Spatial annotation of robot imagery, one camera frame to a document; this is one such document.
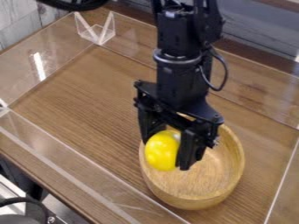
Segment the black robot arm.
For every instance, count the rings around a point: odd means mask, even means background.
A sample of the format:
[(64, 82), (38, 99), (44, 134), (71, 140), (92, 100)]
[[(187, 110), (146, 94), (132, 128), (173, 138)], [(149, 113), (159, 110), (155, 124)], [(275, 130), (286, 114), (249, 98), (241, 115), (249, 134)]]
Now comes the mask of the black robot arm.
[(221, 113), (207, 103), (213, 61), (221, 60), (213, 44), (222, 38), (225, 19), (218, 0), (151, 0), (158, 46), (154, 49), (157, 81), (135, 82), (138, 121), (142, 140), (167, 127), (178, 129), (182, 141), (174, 164), (187, 171), (214, 147)]

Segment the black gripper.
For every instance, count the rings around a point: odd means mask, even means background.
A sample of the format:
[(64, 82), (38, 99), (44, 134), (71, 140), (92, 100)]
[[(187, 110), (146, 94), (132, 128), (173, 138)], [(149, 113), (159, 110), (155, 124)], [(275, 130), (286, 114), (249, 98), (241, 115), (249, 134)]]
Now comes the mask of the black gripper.
[(157, 81), (135, 82), (138, 122), (142, 140), (171, 126), (185, 132), (187, 129), (203, 136), (207, 147), (215, 145), (223, 117), (207, 103), (211, 90), (221, 91), (222, 85), (211, 83), (211, 65), (222, 57), (213, 49), (193, 57), (175, 57), (154, 51)]

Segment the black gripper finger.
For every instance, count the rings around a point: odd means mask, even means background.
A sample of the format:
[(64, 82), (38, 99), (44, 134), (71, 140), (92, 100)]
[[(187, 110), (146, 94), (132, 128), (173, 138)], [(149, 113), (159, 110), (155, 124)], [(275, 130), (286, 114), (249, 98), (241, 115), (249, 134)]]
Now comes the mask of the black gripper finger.
[(187, 129), (182, 133), (175, 166), (182, 171), (189, 171), (193, 165), (202, 160), (206, 148), (203, 136), (194, 129)]

